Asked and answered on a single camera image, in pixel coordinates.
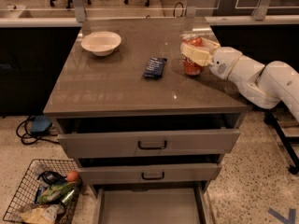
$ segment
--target bowl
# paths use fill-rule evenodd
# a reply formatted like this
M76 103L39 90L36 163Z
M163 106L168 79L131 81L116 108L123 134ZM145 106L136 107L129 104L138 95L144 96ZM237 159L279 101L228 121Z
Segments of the bowl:
M96 56L107 56L121 43L121 37L111 32L96 32L86 35L81 46Z

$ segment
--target desk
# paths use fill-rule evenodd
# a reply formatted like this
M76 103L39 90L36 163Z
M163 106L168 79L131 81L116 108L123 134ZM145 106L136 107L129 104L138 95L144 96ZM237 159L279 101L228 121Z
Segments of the desk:
M208 70L184 74L180 34L215 36L200 18L88 21L82 33L105 30L121 36L119 48L96 57L82 49L79 36L44 110L65 153L95 195L190 187L200 201L247 111L224 91L231 83ZM161 79L142 77L150 56L168 60Z

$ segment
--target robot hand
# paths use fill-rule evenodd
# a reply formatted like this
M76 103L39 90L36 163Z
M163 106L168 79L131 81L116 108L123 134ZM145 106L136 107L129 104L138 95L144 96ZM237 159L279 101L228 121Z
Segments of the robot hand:
M208 66L215 76L232 81L245 98L261 108L270 109L282 101L299 121L299 74L288 64L264 65L239 50L222 48L209 40L203 45L203 49L196 48L184 55L200 58L196 63Z

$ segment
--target black handle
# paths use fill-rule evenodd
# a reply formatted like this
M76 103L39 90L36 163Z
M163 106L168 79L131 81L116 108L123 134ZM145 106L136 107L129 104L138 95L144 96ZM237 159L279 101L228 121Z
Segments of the black handle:
M164 178L164 176L165 176L164 172L162 172L161 176L158 176L158 177L146 177L146 175L144 173L141 174L142 179L146 180L146 181L161 180Z
M161 149L166 149L167 148L167 141L164 140L164 143L161 147L142 147L142 142L138 141L138 147L141 150L161 150Z

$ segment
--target black wire basket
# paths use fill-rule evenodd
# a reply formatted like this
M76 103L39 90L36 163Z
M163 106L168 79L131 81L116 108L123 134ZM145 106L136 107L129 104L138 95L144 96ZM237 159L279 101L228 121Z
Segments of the black wire basket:
M32 160L30 163L21 183L18 186L16 193L14 194L10 205L3 216L4 221L22 223L22 220L18 214L18 210L28 203L34 203L36 199L36 192L39 188L39 182L37 180L34 167L37 165L43 165L48 170L59 173L66 176L69 171L76 170L78 167L72 160ZM73 215L75 213L78 196L73 198L71 204L67 206L64 217L58 219L56 224L68 224L72 223Z

